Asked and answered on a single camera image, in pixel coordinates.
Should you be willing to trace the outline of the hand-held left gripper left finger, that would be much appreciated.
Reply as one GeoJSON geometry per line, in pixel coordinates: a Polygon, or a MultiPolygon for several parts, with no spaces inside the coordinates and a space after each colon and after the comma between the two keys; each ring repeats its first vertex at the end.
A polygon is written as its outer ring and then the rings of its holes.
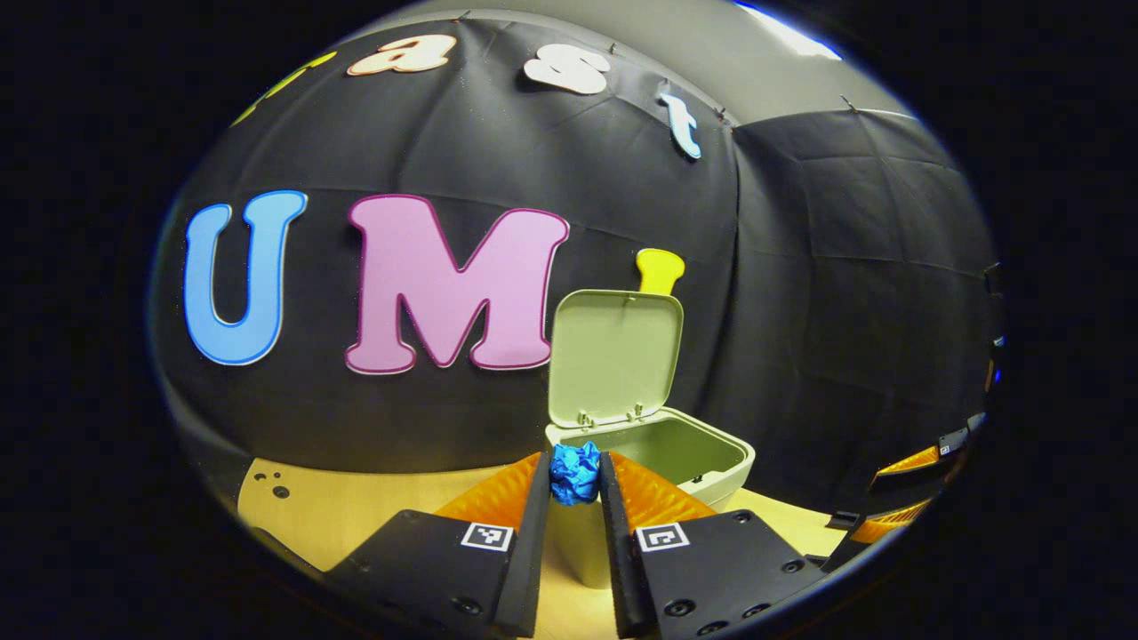
{"type": "Polygon", "coordinates": [[[402,510],[325,586],[388,623],[386,639],[517,639],[535,633],[547,453],[534,453],[437,514],[402,510]]]}

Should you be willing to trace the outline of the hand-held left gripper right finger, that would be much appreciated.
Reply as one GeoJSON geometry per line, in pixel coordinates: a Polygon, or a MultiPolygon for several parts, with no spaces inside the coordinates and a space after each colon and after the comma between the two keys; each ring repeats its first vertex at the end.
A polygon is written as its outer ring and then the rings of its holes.
{"type": "Polygon", "coordinates": [[[608,452],[600,489],[620,637],[761,639],[825,579],[748,509],[630,530],[608,452]]]}

